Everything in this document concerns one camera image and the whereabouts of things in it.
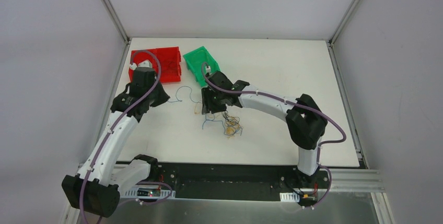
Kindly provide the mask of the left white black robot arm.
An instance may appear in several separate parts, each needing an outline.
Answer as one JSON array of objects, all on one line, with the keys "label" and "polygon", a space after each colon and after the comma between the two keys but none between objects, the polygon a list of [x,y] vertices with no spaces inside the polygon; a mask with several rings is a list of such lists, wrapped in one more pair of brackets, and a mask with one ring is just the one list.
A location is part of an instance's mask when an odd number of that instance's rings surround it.
[{"label": "left white black robot arm", "polygon": [[113,169],[142,116],[169,98],[153,68],[138,67],[133,71],[131,82],[113,99],[107,126],[92,153],[74,176],[66,175],[62,181],[72,207],[110,217],[120,197],[137,183],[151,185],[159,181],[158,160],[151,156],[137,155],[119,172]]}]

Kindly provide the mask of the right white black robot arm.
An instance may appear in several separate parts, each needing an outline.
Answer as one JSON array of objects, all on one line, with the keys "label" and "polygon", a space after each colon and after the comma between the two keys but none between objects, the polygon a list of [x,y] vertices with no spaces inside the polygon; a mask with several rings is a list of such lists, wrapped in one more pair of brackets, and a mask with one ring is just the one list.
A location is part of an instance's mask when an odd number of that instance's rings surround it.
[{"label": "right white black robot arm", "polygon": [[222,112],[230,106],[257,110],[284,121],[291,140],[298,146],[297,182],[303,187],[316,183],[319,141],[328,123],[311,96],[280,98],[243,80],[231,82],[220,71],[205,74],[204,78],[207,83],[202,88],[204,114]]}]

